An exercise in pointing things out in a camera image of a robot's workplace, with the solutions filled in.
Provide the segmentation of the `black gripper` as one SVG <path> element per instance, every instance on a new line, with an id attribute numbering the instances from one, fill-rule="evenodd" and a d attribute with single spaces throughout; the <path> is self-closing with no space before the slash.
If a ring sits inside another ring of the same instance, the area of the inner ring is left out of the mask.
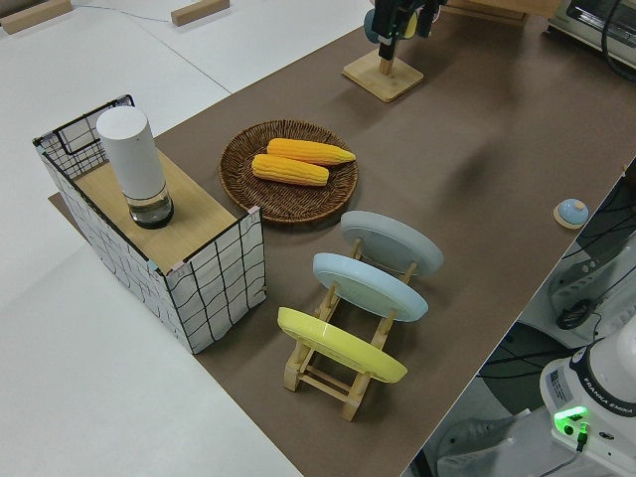
<path id="1" fill-rule="evenodd" d="M 428 38 L 444 1 L 373 1 L 372 42 L 380 43 L 379 56 L 392 60 L 396 43 L 389 40 Z"/>

